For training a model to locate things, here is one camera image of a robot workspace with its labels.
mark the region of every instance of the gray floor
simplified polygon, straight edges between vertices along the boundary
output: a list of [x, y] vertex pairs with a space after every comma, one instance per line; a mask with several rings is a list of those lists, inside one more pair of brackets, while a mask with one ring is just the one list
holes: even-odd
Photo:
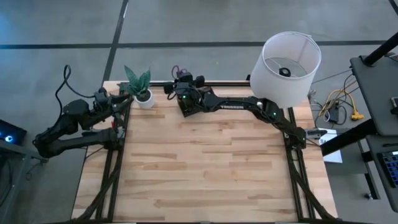
[[[121, 5], [122, 0], [3, 0], [0, 45], [110, 44]], [[318, 41], [386, 40], [397, 30], [398, 16], [388, 0], [130, 0], [119, 42], [265, 41], [282, 31], [304, 32]], [[376, 47], [321, 46], [323, 60], [315, 80], [347, 70], [351, 57]], [[137, 73], [150, 67], [153, 80], [170, 80], [176, 64], [209, 80], [242, 80], [260, 51], [260, 47], [118, 49], [110, 80], [126, 80], [123, 65]], [[108, 56], [109, 49], [0, 50], [0, 119], [28, 130], [26, 145], [31, 146], [32, 138], [58, 116], [53, 94], [62, 81], [63, 66], [72, 66], [71, 85], [88, 95], [100, 87]], [[348, 75], [314, 84], [315, 99], [323, 103]], [[353, 96], [359, 112], [369, 118], [361, 92]], [[60, 98], [66, 104], [77, 97], [64, 89]], [[347, 120], [341, 127], [358, 122]], [[328, 127], [322, 120], [318, 125]], [[23, 185], [13, 223], [69, 219], [83, 154], [78, 149], [64, 152], [36, 169]], [[398, 214], [391, 211], [379, 179], [382, 200], [368, 201], [362, 197], [368, 192], [363, 176], [329, 178], [340, 218], [396, 222]]]

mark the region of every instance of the potted plant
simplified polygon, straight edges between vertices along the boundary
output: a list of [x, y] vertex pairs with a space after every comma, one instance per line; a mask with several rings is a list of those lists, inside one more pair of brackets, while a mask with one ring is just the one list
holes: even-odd
[[144, 72], [139, 78], [127, 66], [124, 66], [128, 83], [120, 83], [120, 90], [126, 91], [134, 96], [141, 108], [149, 109], [153, 107], [155, 100], [152, 92], [148, 89], [150, 82], [150, 70]]

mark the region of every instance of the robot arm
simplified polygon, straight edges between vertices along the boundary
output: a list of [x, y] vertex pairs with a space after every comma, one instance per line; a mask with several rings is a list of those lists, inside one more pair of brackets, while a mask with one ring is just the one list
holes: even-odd
[[304, 129], [294, 126], [287, 120], [282, 110], [276, 103], [268, 99], [250, 97], [219, 97], [211, 87], [203, 87], [204, 77], [193, 80], [190, 73], [180, 76], [174, 83], [164, 87], [166, 94], [175, 92], [178, 105], [184, 117], [198, 112], [215, 112], [217, 110], [248, 110], [253, 115], [265, 122], [272, 124], [278, 130], [289, 135], [290, 145], [295, 148], [305, 149], [306, 132]]
[[123, 125], [121, 113], [125, 111], [133, 99], [130, 95], [108, 96], [104, 88], [94, 94], [93, 109], [89, 109], [86, 101], [75, 100], [63, 107], [63, 114], [57, 122], [41, 134], [36, 135], [33, 145], [39, 154], [50, 158], [61, 154], [67, 149], [103, 144], [105, 147], [116, 147], [119, 143], [118, 129], [108, 128], [98, 132], [84, 132], [82, 137], [59, 140], [63, 135], [74, 134], [78, 125], [83, 130], [90, 130], [94, 124], [114, 116], [118, 125]]

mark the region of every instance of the white lampshade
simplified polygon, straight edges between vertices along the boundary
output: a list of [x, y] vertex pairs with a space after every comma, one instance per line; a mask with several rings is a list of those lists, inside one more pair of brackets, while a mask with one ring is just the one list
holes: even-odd
[[[321, 51], [315, 41], [298, 32], [276, 34], [264, 44], [250, 77], [250, 86], [258, 98], [267, 98], [279, 108], [300, 104], [308, 94], [321, 63]], [[288, 68], [291, 77], [279, 75]]]

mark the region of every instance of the wooden tabletop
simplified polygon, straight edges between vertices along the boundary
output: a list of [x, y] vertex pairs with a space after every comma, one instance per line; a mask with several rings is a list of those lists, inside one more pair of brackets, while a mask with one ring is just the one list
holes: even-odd
[[[105, 82], [104, 87], [117, 95], [117, 83]], [[252, 95], [249, 87], [213, 89], [219, 96]], [[132, 104], [114, 221], [297, 220], [280, 131], [248, 111], [219, 110], [184, 118], [177, 100], [167, 100], [162, 88], [151, 90], [152, 109]], [[308, 101], [294, 112], [298, 126], [314, 127]], [[110, 121], [97, 128], [109, 127]], [[88, 154], [99, 147], [90, 147]], [[303, 156], [311, 190], [336, 217], [320, 149], [307, 146]], [[98, 193], [105, 159], [102, 150], [86, 160], [72, 217], [82, 214]]]

